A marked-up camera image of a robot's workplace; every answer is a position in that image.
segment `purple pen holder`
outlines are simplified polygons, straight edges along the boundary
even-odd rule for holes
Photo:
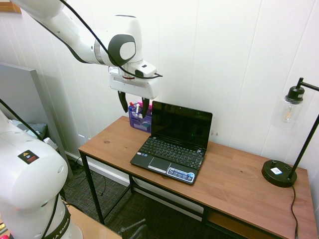
[[[144,132],[151,133],[152,110],[148,109],[146,116],[142,118],[142,107],[137,109],[137,104],[129,106],[130,125]]]

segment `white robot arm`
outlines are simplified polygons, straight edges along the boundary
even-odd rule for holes
[[[95,30],[96,39],[94,33],[79,26],[62,10],[64,5],[70,7],[64,0],[12,2],[60,39],[80,62],[115,67],[109,71],[110,87],[119,92],[125,112],[128,110],[125,93],[142,97],[147,106],[149,99],[158,95],[157,77],[160,75],[156,74],[155,66],[143,59],[141,29],[137,18],[115,16],[109,29]]]
[[[67,4],[63,0],[12,2],[60,39],[80,62],[113,66],[110,87],[119,91],[125,111],[125,93],[141,96],[144,106],[158,95],[160,75],[143,59],[141,30],[135,17],[115,16],[115,24],[96,31],[96,38],[62,11]],[[0,213],[14,239],[82,239],[58,195],[67,176],[64,159],[49,145],[12,125],[1,111],[0,167],[4,185]]]
[[[51,146],[14,126],[2,111],[0,168],[1,219],[14,239],[83,238],[58,195],[67,177],[66,162]]]

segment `floor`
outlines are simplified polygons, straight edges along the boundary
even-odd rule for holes
[[[66,201],[76,205],[85,214],[98,221],[97,212],[82,166],[70,162],[74,178],[67,180],[64,191]],[[91,171],[102,213],[124,191],[125,186]],[[128,227],[146,219],[151,239],[233,239],[233,237],[203,225],[142,194],[130,191],[106,217],[108,228],[118,233],[121,227]]]

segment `laptop touchpad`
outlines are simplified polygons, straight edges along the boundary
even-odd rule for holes
[[[170,166],[170,162],[167,162],[166,160],[155,158],[151,161],[148,168],[153,169],[155,171],[166,173],[168,170],[168,167]]]

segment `lamp base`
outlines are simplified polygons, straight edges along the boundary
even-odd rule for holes
[[[297,173],[294,172],[291,179],[288,179],[289,174],[291,173],[292,167],[288,164],[269,160],[264,163],[263,169],[261,170],[264,178],[278,187],[289,188],[293,186],[297,179]]]

